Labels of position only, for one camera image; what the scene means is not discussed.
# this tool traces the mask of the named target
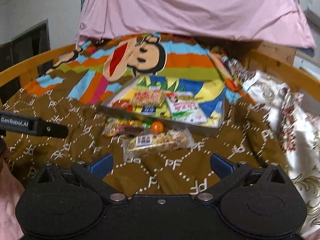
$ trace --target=blue gripper pad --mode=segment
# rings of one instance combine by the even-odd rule
[[[228,160],[224,161],[222,158],[215,154],[210,156],[210,166],[211,170],[217,174],[220,179],[228,176],[230,173],[234,172],[235,168],[227,163]]]
[[[112,154],[107,154],[102,159],[92,164],[89,168],[90,173],[96,175],[99,179],[103,179],[113,168]]]

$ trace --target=magenta stripe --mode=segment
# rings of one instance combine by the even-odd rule
[[[108,80],[106,80],[105,77],[102,77],[100,79],[99,85],[96,88],[96,91],[94,92],[93,97],[89,101],[89,104],[98,103],[100,96],[105,92],[107,86],[108,86]]]

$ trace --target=cartoon eye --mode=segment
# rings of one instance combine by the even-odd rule
[[[146,62],[146,60],[145,60],[145,59],[140,58],[140,57],[138,57],[138,58],[137,58],[137,60],[138,60],[139,62]]]

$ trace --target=cartoon monkey mouth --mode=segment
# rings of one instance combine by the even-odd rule
[[[128,43],[125,43],[122,46],[120,46],[119,48],[115,49],[115,51],[113,53],[112,60],[110,62],[110,67],[109,67],[110,77],[113,75],[113,73],[115,72],[115,70],[117,68],[117,65],[120,63],[120,61],[124,57],[127,46],[128,46]]]

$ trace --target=brown blanket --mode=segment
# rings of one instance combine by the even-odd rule
[[[65,80],[52,91],[36,97],[19,91],[6,104],[6,110],[19,114],[55,120],[69,128],[66,139],[34,137],[8,132],[5,140],[12,155],[6,159],[13,175],[27,183],[46,162],[61,168],[75,161],[91,162],[111,153],[113,170],[104,181],[130,196],[141,194],[197,194],[219,179],[211,171],[211,153],[219,153],[233,162],[246,161],[254,167],[271,162],[285,162],[278,141],[263,122],[259,108],[247,98],[233,106],[226,102],[226,117],[217,138],[193,135],[193,149],[176,150],[123,161],[123,137],[105,138],[101,135],[105,116],[97,113],[97,105],[84,105],[66,96],[85,73],[53,72]]]

